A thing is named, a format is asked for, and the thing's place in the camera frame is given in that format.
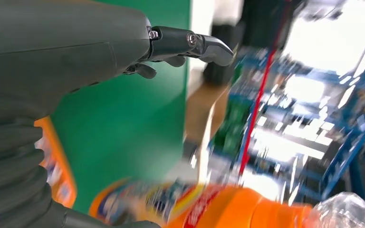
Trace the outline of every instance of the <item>grocery item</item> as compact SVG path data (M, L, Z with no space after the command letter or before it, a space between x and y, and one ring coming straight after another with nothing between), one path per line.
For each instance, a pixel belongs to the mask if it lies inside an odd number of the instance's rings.
M300 228L311 209L282 205L234 185L126 179L101 192L89 214L109 225L149 220L163 228Z

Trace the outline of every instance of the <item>gray robotic arm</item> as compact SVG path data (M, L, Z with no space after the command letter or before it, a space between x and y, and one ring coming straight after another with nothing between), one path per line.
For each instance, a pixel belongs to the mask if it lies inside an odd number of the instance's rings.
M102 228L52 201L35 120L61 97L120 74L155 76L148 61L228 65L232 51L189 30L152 27L136 10L83 0L0 0L0 228ZM131 228L154 228L150 222Z

